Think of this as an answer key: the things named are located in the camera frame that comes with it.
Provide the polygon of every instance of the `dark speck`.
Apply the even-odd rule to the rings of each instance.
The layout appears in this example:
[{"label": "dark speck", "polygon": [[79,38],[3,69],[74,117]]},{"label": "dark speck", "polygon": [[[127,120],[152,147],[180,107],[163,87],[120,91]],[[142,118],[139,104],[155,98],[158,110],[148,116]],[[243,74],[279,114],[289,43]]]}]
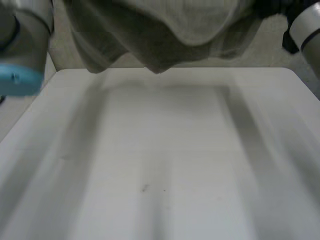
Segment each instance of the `dark speck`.
[{"label": "dark speck", "polygon": [[144,193],[145,191],[147,191],[148,187],[149,187],[149,184],[144,185],[142,188],[142,192]]}]

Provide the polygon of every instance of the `gray cloth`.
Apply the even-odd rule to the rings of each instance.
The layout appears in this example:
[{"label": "gray cloth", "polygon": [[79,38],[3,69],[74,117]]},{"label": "gray cloth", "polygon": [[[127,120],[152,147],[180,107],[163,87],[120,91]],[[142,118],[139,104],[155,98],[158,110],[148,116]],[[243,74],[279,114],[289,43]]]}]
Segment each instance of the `gray cloth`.
[{"label": "gray cloth", "polygon": [[154,73],[208,57],[241,55],[261,21],[251,0],[64,0],[87,69],[130,52]]}]

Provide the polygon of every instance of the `blue gripper part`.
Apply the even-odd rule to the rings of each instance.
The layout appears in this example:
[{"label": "blue gripper part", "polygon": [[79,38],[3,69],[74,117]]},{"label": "blue gripper part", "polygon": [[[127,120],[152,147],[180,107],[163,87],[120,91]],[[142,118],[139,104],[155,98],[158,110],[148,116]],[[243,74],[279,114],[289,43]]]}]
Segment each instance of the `blue gripper part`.
[{"label": "blue gripper part", "polygon": [[45,76],[31,68],[0,63],[0,96],[32,96],[40,92]]}]

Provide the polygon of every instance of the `white table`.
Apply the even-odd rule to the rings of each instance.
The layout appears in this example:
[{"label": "white table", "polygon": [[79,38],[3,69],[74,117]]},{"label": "white table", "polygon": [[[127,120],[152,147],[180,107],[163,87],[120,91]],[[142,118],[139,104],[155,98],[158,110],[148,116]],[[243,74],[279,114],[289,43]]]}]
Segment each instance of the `white table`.
[{"label": "white table", "polygon": [[0,239],[318,240],[319,146],[288,69],[63,70],[0,143]]}]

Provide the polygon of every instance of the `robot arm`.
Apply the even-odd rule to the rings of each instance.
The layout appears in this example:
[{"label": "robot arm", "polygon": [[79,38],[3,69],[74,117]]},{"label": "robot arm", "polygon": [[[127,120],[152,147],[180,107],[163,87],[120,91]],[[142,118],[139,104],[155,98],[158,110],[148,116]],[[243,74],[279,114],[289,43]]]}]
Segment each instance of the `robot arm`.
[{"label": "robot arm", "polygon": [[293,21],[289,33],[305,60],[320,79],[320,2],[317,2]]},{"label": "robot arm", "polygon": [[51,0],[0,0],[0,96],[39,92],[52,32]]}]

